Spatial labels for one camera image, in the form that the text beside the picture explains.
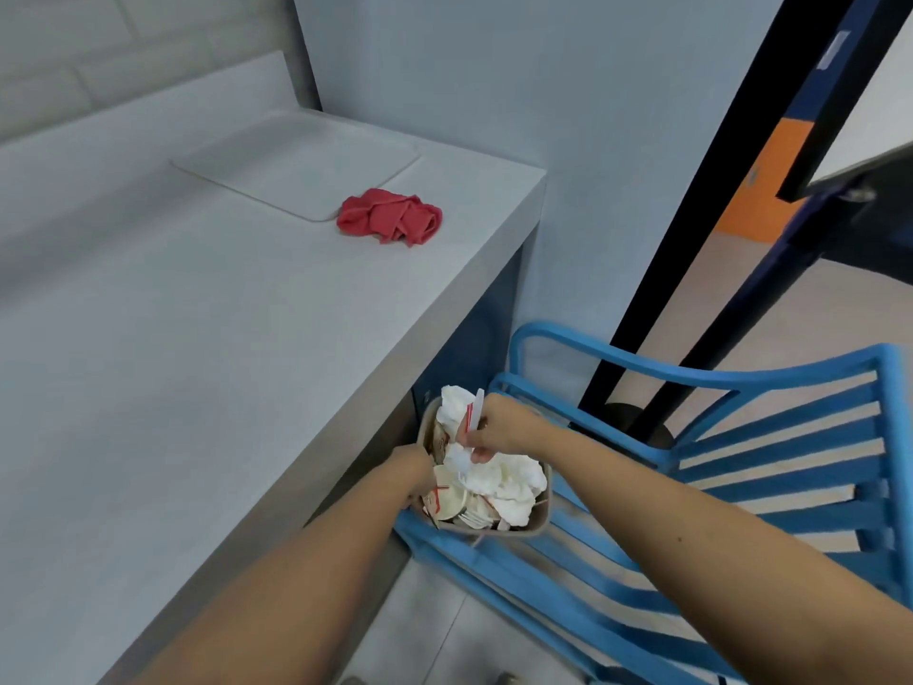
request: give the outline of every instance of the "floor tile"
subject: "floor tile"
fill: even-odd
[[[437,655],[426,685],[494,685],[503,671],[523,685],[578,685],[574,672],[525,632],[473,597],[467,597]]]
[[[410,560],[340,679],[421,685],[465,598],[444,576]]]

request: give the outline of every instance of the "white brick wall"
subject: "white brick wall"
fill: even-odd
[[[0,0],[0,142],[272,50],[316,107],[291,0]]]

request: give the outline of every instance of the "basket of trash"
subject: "basket of trash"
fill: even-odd
[[[445,387],[442,393],[451,397],[451,410],[454,398],[472,399],[460,387]],[[453,418],[445,423],[437,418],[443,402],[440,396],[428,404],[418,430],[418,444],[435,460],[437,479],[418,514],[438,529],[467,536],[522,538],[540,533],[551,513],[552,469],[523,455],[496,454],[468,473],[454,470],[446,461],[447,448],[455,444]]]

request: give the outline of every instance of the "red cloth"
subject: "red cloth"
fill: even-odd
[[[382,243],[405,238],[421,245],[437,233],[444,214],[437,206],[422,204],[416,195],[394,195],[386,190],[368,190],[342,203],[336,225],[349,235],[379,235]]]

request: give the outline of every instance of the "black metal post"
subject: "black metal post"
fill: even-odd
[[[859,178],[835,193],[810,199],[681,366],[709,370],[719,365],[805,270],[858,220],[874,197],[874,190]],[[684,384],[666,382],[633,420],[627,434],[641,442],[649,441],[693,390]]]

